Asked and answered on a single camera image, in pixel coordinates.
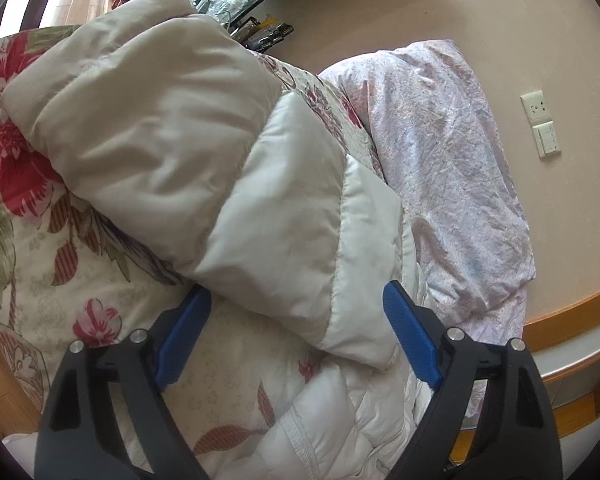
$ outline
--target white fabric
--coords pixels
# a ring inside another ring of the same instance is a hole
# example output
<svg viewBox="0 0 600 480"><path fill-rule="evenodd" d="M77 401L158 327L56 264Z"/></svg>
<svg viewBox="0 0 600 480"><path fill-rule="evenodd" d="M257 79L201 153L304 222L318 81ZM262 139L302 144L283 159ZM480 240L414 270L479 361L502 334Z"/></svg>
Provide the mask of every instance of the white fabric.
<svg viewBox="0 0 600 480"><path fill-rule="evenodd" d="M320 74L371 133L409 216L436 313L475 340L522 335L536 275L495 120L452 41L346 59Z"/></svg>
<svg viewBox="0 0 600 480"><path fill-rule="evenodd" d="M384 478L429 395L382 312L394 278L433 306L400 199L187 6L133 0L81 27L10 82L4 107L118 227L331 354L216 478Z"/></svg>

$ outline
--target floral fabric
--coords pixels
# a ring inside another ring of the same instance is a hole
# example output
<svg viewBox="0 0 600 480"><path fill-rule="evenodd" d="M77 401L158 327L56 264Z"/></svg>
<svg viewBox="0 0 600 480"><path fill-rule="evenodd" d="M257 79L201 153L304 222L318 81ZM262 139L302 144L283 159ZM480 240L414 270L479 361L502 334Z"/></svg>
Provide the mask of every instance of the floral fabric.
<svg viewBox="0 0 600 480"><path fill-rule="evenodd" d="M2 38L0 96L11 78L76 28ZM382 178L373 143L342 92L269 56L258 58L285 89L304 98L348 153ZM0 106L0 349L37 409L73 339L90 346L119 342L150 327L191 286L72 195ZM213 474L253 447L250 441L286 411L320 369L321 356L278 323L214 297L186 369L164 399ZM120 405L119 395L114 404ZM128 415L116 415L132 459L143 465Z"/></svg>

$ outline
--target plastic bag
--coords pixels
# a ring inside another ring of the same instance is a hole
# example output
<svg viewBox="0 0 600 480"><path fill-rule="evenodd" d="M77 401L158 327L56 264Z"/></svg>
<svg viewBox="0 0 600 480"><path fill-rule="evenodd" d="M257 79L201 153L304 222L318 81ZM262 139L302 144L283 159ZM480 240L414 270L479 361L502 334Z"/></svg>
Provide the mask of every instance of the plastic bag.
<svg viewBox="0 0 600 480"><path fill-rule="evenodd" d="M209 0L209 8L206 14L212 16L223 25L240 13L249 0Z"/></svg>

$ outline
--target blue gripper pad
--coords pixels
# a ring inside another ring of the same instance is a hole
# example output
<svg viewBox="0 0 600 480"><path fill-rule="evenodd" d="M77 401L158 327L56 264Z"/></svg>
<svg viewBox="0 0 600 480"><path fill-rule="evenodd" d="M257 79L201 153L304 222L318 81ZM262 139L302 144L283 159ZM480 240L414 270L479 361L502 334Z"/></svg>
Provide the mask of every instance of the blue gripper pad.
<svg viewBox="0 0 600 480"><path fill-rule="evenodd" d="M211 293L195 286L180 306L182 312L156 355L155 382L160 391L178 381L211 313Z"/></svg>
<svg viewBox="0 0 600 480"><path fill-rule="evenodd" d="M416 377L437 390L442 382L438 349L395 283L384 287L382 305Z"/></svg>

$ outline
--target wall socket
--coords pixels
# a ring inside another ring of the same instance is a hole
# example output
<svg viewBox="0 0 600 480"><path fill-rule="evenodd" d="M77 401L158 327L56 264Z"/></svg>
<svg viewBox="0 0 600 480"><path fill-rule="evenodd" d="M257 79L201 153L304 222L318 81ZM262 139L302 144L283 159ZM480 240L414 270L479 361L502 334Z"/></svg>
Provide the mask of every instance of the wall socket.
<svg viewBox="0 0 600 480"><path fill-rule="evenodd" d="M523 107L525 107L526 116L532 126L546 123L552 119L542 90L521 95L520 100Z"/></svg>

